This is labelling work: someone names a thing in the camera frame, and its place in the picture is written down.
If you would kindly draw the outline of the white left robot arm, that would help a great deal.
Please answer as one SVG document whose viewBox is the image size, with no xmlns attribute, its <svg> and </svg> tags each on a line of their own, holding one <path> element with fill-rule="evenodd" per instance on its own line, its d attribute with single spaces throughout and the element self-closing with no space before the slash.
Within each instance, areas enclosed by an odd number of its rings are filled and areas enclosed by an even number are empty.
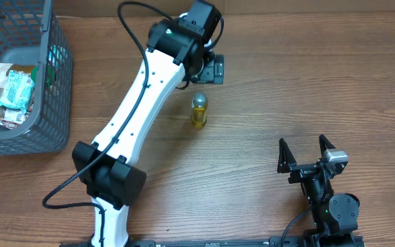
<svg viewBox="0 0 395 247">
<path fill-rule="evenodd" d="M 207 1 L 195 1 L 181 16 L 153 24 L 138 74 L 118 110 L 90 144 L 76 144 L 76 176 L 95 210 L 88 246 L 127 245 L 129 207 L 146 182 L 146 173 L 135 164 L 171 92 L 182 82 L 223 83 L 224 57 L 214 53 L 217 42 L 211 39 L 217 27 L 224 27 L 222 14 Z"/>
</svg>

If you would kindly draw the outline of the yellow liquid bottle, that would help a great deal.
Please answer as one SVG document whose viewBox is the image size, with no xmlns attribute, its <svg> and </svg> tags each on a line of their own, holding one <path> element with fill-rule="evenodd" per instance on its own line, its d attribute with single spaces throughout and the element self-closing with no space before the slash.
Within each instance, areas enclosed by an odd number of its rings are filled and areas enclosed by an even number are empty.
<svg viewBox="0 0 395 247">
<path fill-rule="evenodd" d="M 196 93 L 192 99 L 192 123 L 197 128 L 203 128 L 207 123 L 208 99 L 206 94 Z"/>
</svg>

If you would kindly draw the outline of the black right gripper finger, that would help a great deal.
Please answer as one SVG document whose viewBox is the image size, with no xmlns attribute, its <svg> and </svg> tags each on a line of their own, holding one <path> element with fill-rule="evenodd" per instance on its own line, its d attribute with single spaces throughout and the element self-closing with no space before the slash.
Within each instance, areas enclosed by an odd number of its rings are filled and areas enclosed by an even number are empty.
<svg viewBox="0 0 395 247">
<path fill-rule="evenodd" d="M 296 166 L 297 162 L 290 151 L 290 148 L 287 142 L 281 138 L 279 140 L 279 158 L 278 158 L 278 167 L 277 173 L 289 173 L 291 168 Z"/>
<path fill-rule="evenodd" d="M 329 149 L 335 149 L 335 146 L 325 137 L 324 134 L 319 135 L 319 146 L 321 153 L 324 153 Z"/>
</svg>

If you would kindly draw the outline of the mint green wipes pack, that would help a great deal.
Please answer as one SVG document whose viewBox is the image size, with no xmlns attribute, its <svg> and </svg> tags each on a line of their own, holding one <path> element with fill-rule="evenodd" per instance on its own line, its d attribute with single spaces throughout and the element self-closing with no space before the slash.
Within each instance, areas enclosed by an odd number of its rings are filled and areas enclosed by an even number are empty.
<svg viewBox="0 0 395 247">
<path fill-rule="evenodd" d="M 30 74 L 10 71 L 0 97 L 0 106 L 26 113 L 34 85 Z"/>
</svg>

